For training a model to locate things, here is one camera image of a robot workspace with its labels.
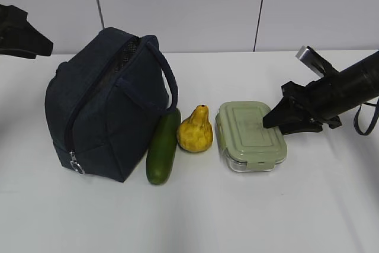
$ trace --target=food container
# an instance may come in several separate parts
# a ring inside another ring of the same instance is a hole
[[[262,102],[227,102],[216,115],[220,155],[237,172],[270,171],[287,156],[278,127],[265,129],[262,119],[271,109]]]

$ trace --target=navy blue insulated bag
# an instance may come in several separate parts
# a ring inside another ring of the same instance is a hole
[[[172,94],[168,108],[162,71]],[[157,38],[106,28],[59,65],[45,111],[63,167],[123,182],[147,150],[159,117],[177,102],[175,77]]]

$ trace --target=white table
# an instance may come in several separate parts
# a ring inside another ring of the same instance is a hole
[[[321,52],[339,70],[371,53]],[[213,122],[223,102],[274,107],[282,84],[317,79],[295,54],[166,57],[182,116],[207,104]],[[44,117],[47,83],[71,57],[0,57],[0,252],[379,252],[379,129],[357,135],[355,111],[338,129],[286,136],[287,160],[272,172],[232,172],[214,142],[177,150],[161,187],[144,160],[123,184],[82,177],[60,166]]]

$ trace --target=cucumber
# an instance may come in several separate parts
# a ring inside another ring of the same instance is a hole
[[[146,176],[153,185],[164,184],[171,174],[177,144],[176,130],[180,123],[178,108],[158,121],[146,158]]]

